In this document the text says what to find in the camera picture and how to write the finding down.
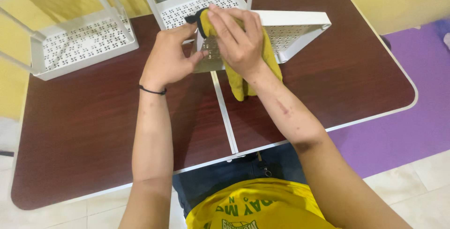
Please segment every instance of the purple mat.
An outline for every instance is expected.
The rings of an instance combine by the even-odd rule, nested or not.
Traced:
[[[434,23],[386,35],[419,91],[417,104],[329,135],[362,178],[450,149],[450,52]]]

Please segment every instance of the denim shorts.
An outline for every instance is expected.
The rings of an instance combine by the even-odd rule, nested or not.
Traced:
[[[307,184],[291,144],[279,145],[260,151],[262,163],[257,154],[197,168],[173,176],[172,185],[178,192],[178,199],[184,209],[184,217],[207,197],[235,183],[256,178],[267,177],[266,170],[272,177]]]

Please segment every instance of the black string bracelet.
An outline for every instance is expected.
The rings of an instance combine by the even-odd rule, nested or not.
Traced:
[[[154,92],[154,91],[150,91],[150,90],[145,89],[142,85],[139,85],[139,88],[142,89],[143,91],[147,91],[147,92],[153,93],[153,94],[165,95],[166,92],[167,92],[167,88],[164,88],[164,91],[163,91],[163,92]]]

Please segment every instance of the yellow wall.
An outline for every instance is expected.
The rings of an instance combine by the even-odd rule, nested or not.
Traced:
[[[150,14],[145,0],[120,0],[130,17]],[[375,30],[386,34],[450,14],[450,0],[353,0]],[[0,0],[0,6],[32,29],[101,9],[98,0]],[[0,50],[29,63],[29,38],[0,15]],[[0,59],[0,117],[19,119],[28,75]]]

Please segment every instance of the yellow t-shirt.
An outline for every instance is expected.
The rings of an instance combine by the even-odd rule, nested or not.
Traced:
[[[199,203],[186,218],[189,229],[334,229],[308,185],[276,178],[247,180]]]

